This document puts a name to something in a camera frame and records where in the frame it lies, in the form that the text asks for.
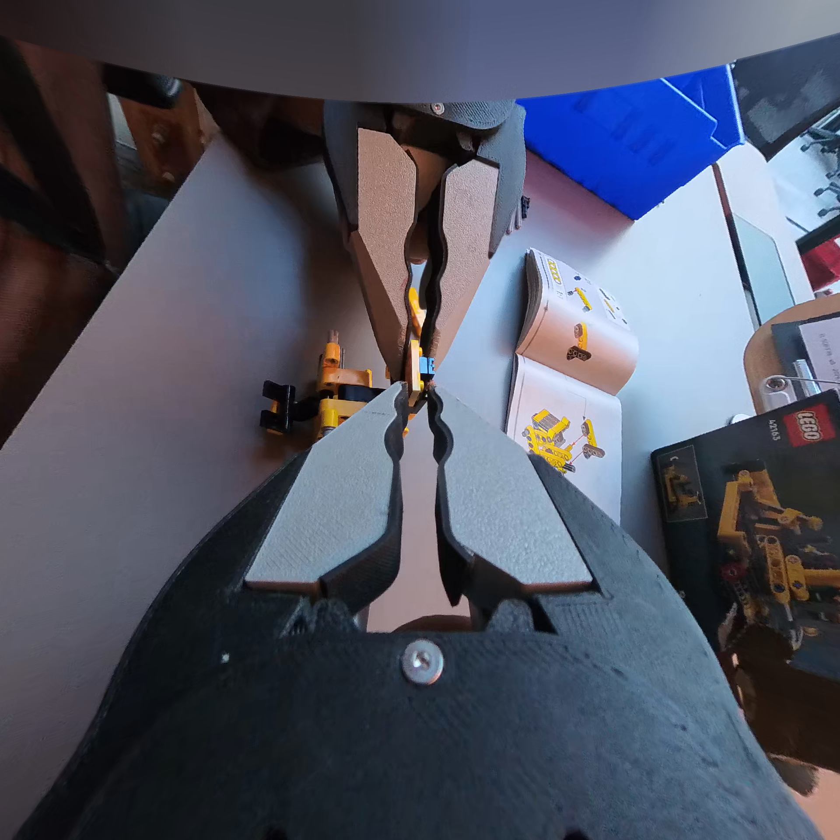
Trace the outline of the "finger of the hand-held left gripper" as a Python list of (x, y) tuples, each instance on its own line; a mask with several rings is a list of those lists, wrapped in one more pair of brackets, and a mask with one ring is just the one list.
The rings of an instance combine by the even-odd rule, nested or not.
[(389, 134), (357, 129), (357, 224), (350, 249), (374, 338), (393, 382), (409, 341), (406, 244), (417, 220), (417, 165)]
[(487, 272), (497, 181), (495, 166), (470, 161), (450, 167), (433, 195), (421, 346), (436, 364), (443, 363)]

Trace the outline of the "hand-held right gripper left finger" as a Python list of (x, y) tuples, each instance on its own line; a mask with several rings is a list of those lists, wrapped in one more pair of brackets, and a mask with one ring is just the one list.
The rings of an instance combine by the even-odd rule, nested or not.
[(310, 447), (245, 574), (248, 588), (362, 613), (400, 569), (407, 386), (391, 385)]

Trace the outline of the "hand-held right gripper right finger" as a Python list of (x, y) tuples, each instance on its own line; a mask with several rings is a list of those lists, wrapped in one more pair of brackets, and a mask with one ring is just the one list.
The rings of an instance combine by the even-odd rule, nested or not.
[(435, 521), (449, 601), (584, 592), (593, 577), (524, 449), (442, 387), (427, 401)]

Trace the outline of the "yellow black lego assembly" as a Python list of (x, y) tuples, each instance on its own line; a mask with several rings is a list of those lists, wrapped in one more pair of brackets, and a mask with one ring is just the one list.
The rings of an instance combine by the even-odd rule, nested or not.
[(262, 396), (269, 406), (260, 412), (259, 426), (268, 434), (287, 436), (304, 425), (316, 443), (383, 393), (373, 386), (371, 370), (348, 368), (343, 359), (340, 333), (330, 330), (312, 393), (298, 397), (294, 385), (264, 381)]

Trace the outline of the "yellow lego beam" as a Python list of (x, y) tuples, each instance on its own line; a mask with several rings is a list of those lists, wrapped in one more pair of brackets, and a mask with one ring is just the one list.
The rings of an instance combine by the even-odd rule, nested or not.
[(427, 401), (429, 383), (435, 374), (435, 360), (423, 350), (421, 338), (427, 310), (422, 307), (417, 289), (409, 285), (406, 293), (408, 312), (408, 341), (404, 364), (404, 381), (407, 385), (408, 419), (412, 420)]

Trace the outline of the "open lego instruction booklet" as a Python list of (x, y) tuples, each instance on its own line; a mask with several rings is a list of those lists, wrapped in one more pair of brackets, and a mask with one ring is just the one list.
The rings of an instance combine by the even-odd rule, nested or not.
[(638, 342), (614, 295), (531, 248), (528, 305), (513, 357), (507, 435), (566, 476), (615, 522), (623, 496), (619, 392)]

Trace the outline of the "dark torn lego box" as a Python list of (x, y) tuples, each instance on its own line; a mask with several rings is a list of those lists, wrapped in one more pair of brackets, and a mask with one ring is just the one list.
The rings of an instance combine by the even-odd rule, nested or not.
[(839, 771), (835, 390), (656, 449), (669, 578), (762, 749)]

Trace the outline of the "blue plastic bin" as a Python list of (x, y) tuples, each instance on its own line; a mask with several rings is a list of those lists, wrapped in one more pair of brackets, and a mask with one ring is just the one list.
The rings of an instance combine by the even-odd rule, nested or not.
[(633, 220), (745, 142), (729, 65), (518, 104), (527, 148)]

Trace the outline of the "round wooden table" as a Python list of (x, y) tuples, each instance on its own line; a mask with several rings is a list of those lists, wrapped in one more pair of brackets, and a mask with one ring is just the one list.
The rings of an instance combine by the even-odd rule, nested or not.
[(748, 341), (743, 354), (744, 372), (756, 414), (764, 412), (760, 390), (762, 382), (771, 375), (782, 373), (782, 363), (776, 353), (772, 337), (772, 326), (776, 323), (827, 318), (838, 313), (838, 295), (819, 297), (783, 310), (757, 329)]

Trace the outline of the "glass desk divider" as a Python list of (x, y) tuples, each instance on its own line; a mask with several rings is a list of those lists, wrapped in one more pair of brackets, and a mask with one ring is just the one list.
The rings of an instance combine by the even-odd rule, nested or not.
[(711, 169), (716, 179), (742, 290), (753, 328), (757, 330), (794, 306), (795, 299), (774, 237), (734, 212), (719, 163), (714, 163)]

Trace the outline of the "black clipboard with paper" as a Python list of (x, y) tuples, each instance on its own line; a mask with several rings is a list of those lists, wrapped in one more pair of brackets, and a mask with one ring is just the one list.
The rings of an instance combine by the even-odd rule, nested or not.
[(772, 325), (782, 374), (796, 400), (839, 390), (839, 314)]

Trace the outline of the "red box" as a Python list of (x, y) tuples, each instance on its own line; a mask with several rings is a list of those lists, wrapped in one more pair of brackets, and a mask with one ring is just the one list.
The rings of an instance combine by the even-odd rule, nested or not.
[(839, 280), (839, 237), (832, 236), (817, 245), (808, 234), (796, 244), (814, 296), (819, 297)]

